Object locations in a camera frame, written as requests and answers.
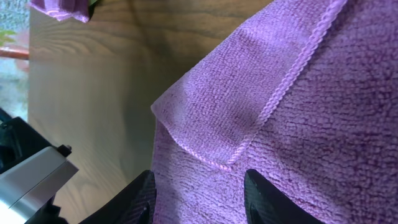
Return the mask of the purple microfiber cloth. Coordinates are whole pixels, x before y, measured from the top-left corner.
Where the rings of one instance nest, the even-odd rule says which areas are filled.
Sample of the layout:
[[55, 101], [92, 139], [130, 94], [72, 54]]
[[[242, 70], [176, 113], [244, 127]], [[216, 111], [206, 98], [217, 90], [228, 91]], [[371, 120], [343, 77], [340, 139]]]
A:
[[273, 1], [152, 105], [155, 223], [247, 223], [255, 169], [322, 223], [397, 222], [397, 1]]

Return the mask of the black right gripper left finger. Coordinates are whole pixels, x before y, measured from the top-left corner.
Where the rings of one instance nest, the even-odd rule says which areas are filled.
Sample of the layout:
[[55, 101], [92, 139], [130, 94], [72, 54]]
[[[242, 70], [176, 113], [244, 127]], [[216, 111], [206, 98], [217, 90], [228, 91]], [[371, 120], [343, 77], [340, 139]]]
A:
[[156, 198], [154, 173], [145, 170], [80, 224], [152, 224]]

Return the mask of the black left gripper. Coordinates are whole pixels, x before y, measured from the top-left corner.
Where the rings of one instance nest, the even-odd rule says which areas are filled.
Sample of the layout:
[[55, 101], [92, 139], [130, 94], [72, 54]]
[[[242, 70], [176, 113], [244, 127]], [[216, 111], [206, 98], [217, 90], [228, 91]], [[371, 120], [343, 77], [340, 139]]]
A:
[[48, 146], [51, 144], [22, 118], [12, 118], [1, 109], [2, 174]]

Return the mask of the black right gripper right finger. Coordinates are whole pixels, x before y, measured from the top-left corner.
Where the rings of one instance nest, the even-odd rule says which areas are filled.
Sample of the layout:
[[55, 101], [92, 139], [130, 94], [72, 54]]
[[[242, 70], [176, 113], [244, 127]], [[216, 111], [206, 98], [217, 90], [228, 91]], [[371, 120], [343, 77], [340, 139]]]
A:
[[255, 169], [244, 176], [244, 206], [248, 224], [322, 224]]

